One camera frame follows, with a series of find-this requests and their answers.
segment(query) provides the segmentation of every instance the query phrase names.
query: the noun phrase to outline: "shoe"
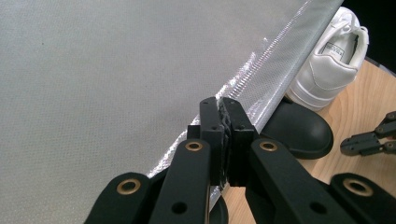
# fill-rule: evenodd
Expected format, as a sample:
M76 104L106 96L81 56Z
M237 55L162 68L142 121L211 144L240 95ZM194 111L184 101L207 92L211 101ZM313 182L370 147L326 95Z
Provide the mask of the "shoe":
M319 111L355 80L368 44L367 29L351 10L340 7L290 83L287 97Z

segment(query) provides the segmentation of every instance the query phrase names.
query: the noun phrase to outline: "gray cloth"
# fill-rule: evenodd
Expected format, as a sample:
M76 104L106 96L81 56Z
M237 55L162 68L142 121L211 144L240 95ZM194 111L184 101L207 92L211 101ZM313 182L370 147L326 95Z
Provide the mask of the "gray cloth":
M235 98L262 128L339 5L2 1L0 223L83 222L113 177L150 173L241 71Z

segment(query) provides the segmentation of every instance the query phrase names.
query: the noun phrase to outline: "hole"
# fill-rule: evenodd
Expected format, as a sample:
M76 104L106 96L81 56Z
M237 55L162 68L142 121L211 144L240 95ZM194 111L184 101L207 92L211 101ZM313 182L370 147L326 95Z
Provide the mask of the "hole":
M277 146L272 142L261 142L260 148L267 151L275 151L277 150Z
M196 144L196 143L191 143L190 144L190 148L197 149L198 147L199 147L199 145Z
M183 214L187 211L187 205L185 203L174 203L172 211L176 214Z
M136 188L136 183L134 183L134 182L128 182L128 183L125 183L122 186L123 190L131 190L131 189L134 189L134 188Z
M326 207L321 203L311 203L311 204L309 204L309 207L316 213L319 213L319 214L327 213Z
M137 179L126 179L117 185L117 192L121 195L129 195L140 189L140 181Z
M199 142L189 142L186 144L186 149L189 151L201 150L204 146Z
M358 179L346 178L343 181L344 187L350 192L363 196L370 197L373 195L373 189Z
M264 147L266 147L266 148L270 148L270 149L272 149L272 148L274 148L274 145L272 145L272 144L270 144L270 143L264 143L264 144L262 144Z
M245 125L239 125L236 127L236 130L244 130L245 129Z
M358 184L358 183L350 183L350 187L352 187L355 190L359 190L359 191L365 191L366 189L364 188L364 186Z

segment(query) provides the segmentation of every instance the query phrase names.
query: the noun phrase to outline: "black mechanism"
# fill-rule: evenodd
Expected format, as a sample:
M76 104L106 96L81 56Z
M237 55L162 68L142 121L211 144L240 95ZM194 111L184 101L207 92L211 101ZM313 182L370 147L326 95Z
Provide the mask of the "black mechanism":
M227 223L225 206L208 210L209 186L226 181L246 188L257 223L396 223L396 199L377 184L353 174L317 181L286 146L260 137L237 101L205 99L200 117L168 169L117 176L86 223Z
M341 143L341 152L348 156L375 153L396 154L396 141L379 142L381 138L396 139L396 111L388 113L373 132L352 135Z

